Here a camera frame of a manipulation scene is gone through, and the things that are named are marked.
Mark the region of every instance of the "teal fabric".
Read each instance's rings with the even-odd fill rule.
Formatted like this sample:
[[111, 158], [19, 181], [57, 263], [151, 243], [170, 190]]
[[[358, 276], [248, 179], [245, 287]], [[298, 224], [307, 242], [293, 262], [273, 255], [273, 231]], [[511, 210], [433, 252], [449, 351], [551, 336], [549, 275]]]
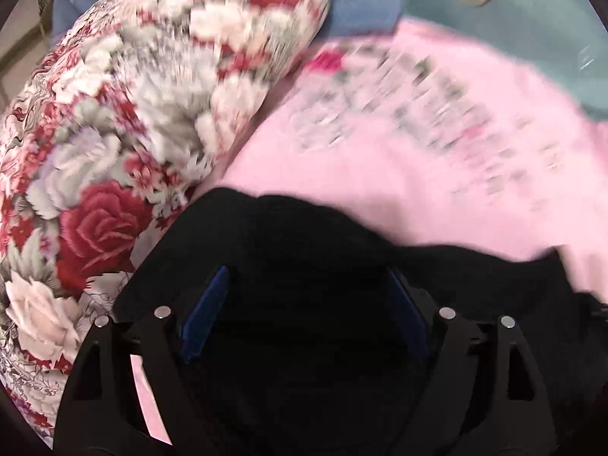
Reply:
[[608, 119], [608, 32], [588, 0], [405, 0], [404, 14], [533, 62], [591, 117]]

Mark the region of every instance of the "pink blanket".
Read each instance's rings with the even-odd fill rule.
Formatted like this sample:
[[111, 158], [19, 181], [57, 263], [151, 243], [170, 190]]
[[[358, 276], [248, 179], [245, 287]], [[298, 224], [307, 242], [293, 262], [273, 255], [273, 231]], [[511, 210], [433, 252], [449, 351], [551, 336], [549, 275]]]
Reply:
[[403, 21], [327, 44], [222, 184], [333, 205], [403, 244], [556, 246], [573, 286], [608, 301], [598, 128], [530, 66]]

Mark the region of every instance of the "floral fabric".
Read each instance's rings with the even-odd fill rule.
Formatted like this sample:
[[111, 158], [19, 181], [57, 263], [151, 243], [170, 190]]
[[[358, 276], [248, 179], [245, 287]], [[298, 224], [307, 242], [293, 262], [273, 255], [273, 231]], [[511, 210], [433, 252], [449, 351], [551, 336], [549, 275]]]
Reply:
[[78, 347], [328, 0], [100, 0], [0, 130], [0, 380], [49, 444]]

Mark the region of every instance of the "cushion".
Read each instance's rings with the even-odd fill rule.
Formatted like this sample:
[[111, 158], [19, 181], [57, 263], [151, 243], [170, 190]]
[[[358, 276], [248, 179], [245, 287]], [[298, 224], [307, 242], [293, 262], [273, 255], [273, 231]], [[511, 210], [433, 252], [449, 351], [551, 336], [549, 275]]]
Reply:
[[52, 442], [92, 321], [292, 68], [329, 0], [99, 0], [0, 128], [0, 380]]

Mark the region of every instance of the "black fabric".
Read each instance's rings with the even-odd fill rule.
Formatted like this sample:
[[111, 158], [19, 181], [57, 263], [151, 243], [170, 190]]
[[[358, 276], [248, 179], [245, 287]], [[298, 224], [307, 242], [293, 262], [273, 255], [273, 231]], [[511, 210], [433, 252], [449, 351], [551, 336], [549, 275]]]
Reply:
[[370, 293], [386, 266], [467, 318], [515, 317], [560, 437], [608, 377], [606, 323], [592, 318], [591, 297], [572, 292], [554, 250], [509, 263], [457, 247], [395, 247], [336, 210], [281, 196], [204, 196], [114, 311], [137, 320], [163, 304], [179, 310], [180, 295], [218, 264], [238, 279], [202, 357], [180, 368], [226, 454], [387, 454], [426, 372]]
[[0, 447], [2, 454], [52, 456], [52, 451], [27, 424], [0, 383]]

